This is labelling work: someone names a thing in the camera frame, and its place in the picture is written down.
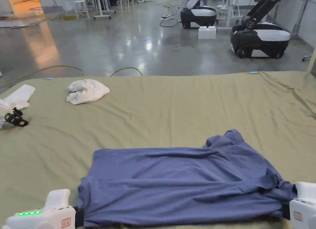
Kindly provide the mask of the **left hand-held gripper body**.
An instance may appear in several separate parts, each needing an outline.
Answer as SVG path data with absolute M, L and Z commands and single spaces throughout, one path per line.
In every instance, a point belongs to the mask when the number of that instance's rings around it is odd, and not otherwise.
M 84 211 L 69 204 L 69 189 L 50 191 L 43 208 L 15 213 L 3 229 L 78 229 L 84 226 Z

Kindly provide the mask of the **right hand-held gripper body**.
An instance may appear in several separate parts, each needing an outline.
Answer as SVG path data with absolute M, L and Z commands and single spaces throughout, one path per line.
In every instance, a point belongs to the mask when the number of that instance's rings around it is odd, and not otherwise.
M 297 197 L 282 204 L 282 216 L 290 221 L 291 229 L 316 228 L 316 184 L 297 182 Z

